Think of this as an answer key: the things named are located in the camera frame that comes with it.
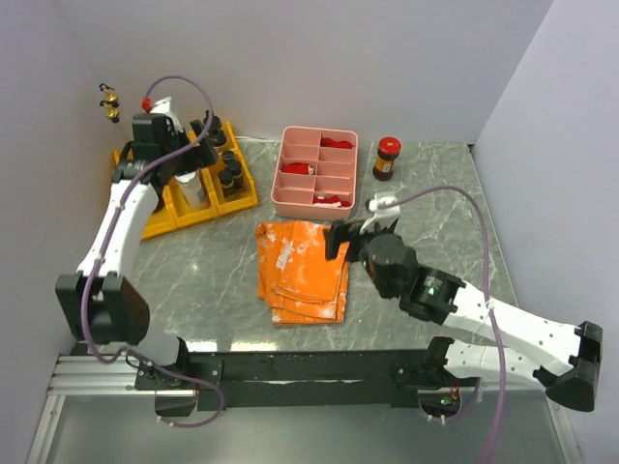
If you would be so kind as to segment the white bottle black cap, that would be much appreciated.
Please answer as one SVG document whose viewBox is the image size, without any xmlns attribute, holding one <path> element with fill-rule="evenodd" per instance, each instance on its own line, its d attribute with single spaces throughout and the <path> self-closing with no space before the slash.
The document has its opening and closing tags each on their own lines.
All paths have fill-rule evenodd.
<svg viewBox="0 0 619 464">
<path fill-rule="evenodd" d="M 222 123 L 219 116 L 211 113 L 209 110 L 205 111 L 205 117 L 202 120 L 203 125 L 208 129 L 208 132 L 219 131 Z"/>
</svg>

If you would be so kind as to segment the brown spice jar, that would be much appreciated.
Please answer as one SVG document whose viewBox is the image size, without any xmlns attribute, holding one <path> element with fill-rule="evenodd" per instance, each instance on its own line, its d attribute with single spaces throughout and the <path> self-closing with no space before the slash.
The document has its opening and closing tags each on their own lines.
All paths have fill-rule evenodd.
<svg viewBox="0 0 619 464">
<path fill-rule="evenodd" d="M 214 129 L 209 132 L 209 140 L 215 148 L 221 149 L 227 143 L 227 136 L 223 129 Z"/>
</svg>

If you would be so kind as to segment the dark brown jar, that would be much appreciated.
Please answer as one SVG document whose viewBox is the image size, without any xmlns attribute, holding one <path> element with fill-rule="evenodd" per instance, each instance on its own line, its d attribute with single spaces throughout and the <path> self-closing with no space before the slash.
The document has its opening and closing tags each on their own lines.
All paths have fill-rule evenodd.
<svg viewBox="0 0 619 464">
<path fill-rule="evenodd" d="M 223 199 L 231 201 L 240 189 L 235 174 L 230 169 L 225 168 L 218 173 L 218 180 Z"/>
</svg>

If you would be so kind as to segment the dark spice jar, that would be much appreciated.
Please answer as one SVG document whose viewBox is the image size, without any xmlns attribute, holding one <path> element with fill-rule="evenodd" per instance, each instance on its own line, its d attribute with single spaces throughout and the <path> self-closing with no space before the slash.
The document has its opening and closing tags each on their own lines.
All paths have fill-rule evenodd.
<svg viewBox="0 0 619 464">
<path fill-rule="evenodd" d="M 233 159 L 228 163 L 227 169 L 232 174 L 234 188 L 237 190 L 243 189 L 244 177 L 242 164 L 238 160 Z"/>
</svg>

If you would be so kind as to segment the red lid sauce jar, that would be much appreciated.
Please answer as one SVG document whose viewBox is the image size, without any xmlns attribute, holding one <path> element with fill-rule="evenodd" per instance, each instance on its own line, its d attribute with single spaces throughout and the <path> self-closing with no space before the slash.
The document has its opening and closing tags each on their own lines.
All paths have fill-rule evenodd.
<svg viewBox="0 0 619 464">
<path fill-rule="evenodd" d="M 381 182 L 389 181 L 394 174 L 395 161 L 401 150 L 401 142 L 392 136 L 386 136 L 378 141 L 376 160 L 372 168 L 375 179 Z"/>
</svg>

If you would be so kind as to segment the dark spice shaker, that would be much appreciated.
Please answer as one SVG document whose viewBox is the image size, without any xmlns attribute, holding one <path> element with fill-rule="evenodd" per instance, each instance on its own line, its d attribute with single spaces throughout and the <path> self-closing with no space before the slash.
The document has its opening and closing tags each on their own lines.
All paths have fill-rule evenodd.
<svg viewBox="0 0 619 464">
<path fill-rule="evenodd" d="M 221 153 L 221 160 L 224 166 L 229 166 L 231 162 L 236 160 L 236 155 L 231 150 L 226 150 Z"/>
</svg>

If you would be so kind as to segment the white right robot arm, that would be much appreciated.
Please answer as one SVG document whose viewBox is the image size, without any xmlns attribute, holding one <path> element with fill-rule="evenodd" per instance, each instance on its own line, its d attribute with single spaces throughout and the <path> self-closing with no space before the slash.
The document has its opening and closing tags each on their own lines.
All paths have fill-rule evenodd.
<svg viewBox="0 0 619 464">
<path fill-rule="evenodd" d="M 379 296 L 395 299 L 408 316 L 478 334 L 494 341 L 432 342 L 437 351 L 423 363 L 426 378 L 445 385 L 456 378 L 495 378 L 542 389 L 552 401 L 575 411 L 595 408 L 603 329 L 584 321 L 560 323 L 496 299 L 449 273 L 422 265 L 393 227 L 366 231 L 360 221 L 336 221 L 323 236 L 329 260 L 362 264 Z"/>
</svg>

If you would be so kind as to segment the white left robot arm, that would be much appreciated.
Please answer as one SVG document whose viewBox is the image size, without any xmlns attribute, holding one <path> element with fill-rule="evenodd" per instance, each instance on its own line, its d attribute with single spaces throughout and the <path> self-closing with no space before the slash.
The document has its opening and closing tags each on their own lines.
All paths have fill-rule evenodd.
<svg viewBox="0 0 619 464">
<path fill-rule="evenodd" d="M 171 112 L 151 110 L 133 117 L 133 140 L 111 171 L 110 196 L 97 236 L 72 274 L 60 275 L 55 293 L 73 336 L 102 363 L 123 355 L 159 366 L 173 389 L 193 376 L 186 342 L 158 329 L 150 309 L 130 282 L 143 231 L 177 175 L 210 166 L 217 153 L 207 134 L 208 120 L 186 130 Z"/>
</svg>

